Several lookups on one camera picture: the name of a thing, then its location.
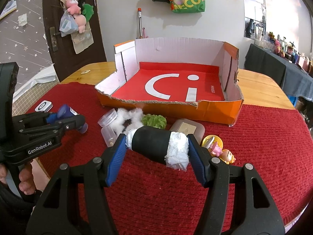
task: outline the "gray cloth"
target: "gray cloth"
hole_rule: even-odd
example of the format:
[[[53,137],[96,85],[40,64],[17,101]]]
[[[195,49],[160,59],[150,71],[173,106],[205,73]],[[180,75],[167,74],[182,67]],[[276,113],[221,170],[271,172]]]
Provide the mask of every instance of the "gray cloth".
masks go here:
[[[286,95],[302,96],[313,101],[313,78],[285,58],[251,44],[246,55],[245,69],[271,77]]]

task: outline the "door lock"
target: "door lock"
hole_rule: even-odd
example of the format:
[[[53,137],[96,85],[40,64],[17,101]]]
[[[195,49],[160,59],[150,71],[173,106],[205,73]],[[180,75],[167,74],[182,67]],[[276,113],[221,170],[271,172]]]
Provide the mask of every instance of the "door lock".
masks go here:
[[[61,35],[61,32],[56,33],[54,26],[50,27],[50,37],[51,37],[51,44],[52,44],[52,51],[53,52],[56,52],[58,50],[56,35]]]

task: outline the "brown door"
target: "brown door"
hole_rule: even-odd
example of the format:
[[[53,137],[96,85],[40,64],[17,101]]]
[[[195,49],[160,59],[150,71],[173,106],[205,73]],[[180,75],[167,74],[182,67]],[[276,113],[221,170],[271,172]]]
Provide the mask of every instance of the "brown door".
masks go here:
[[[55,31],[59,32],[60,20],[64,10],[61,8],[60,0],[43,0],[43,22],[46,38],[51,59],[60,82],[86,64],[106,62],[95,2],[95,0],[86,0],[86,3],[94,7],[94,14],[89,20],[94,43],[81,53],[76,54],[70,35],[64,37],[56,35],[58,50],[53,52],[50,27],[54,26]]]

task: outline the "blue gripper pad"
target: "blue gripper pad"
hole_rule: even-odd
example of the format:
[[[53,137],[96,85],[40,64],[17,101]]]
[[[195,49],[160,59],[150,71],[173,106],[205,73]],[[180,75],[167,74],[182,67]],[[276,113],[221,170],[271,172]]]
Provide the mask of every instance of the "blue gripper pad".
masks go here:
[[[197,181],[202,185],[208,182],[207,176],[210,170],[209,160],[211,159],[210,153],[204,148],[200,147],[194,135],[189,134],[189,161],[196,175]]]
[[[106,185],[109,187],[115,182],[118,172],[122,166],[124,157],[126,155],[126,136],[125,134],[120,134],[118,139],[116,140],[113,147],[106,149],[108,151],[110,149],[110,155],[112,155],[110,162],[108,163],[107,168],[107,176],[105,179]]]

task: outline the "green plush toy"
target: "green plush toy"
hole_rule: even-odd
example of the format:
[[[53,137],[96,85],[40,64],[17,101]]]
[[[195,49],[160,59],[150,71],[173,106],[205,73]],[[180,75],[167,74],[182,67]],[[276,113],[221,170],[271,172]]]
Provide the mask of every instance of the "green plush toy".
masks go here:
[[[83,9],[82,14],[85,16],[86,21],[88,22],[90,20],[91,16],[94,14],[94,9],[93,9],[94,7],[88,3],[85,3],[83,5],[83,8],[84,9]]]
[[[148,125],[160,129],[165,129],[166,126],[166,119],[161,115],[147,114],[143,117],[141,122],[143,123],[143,125]]]

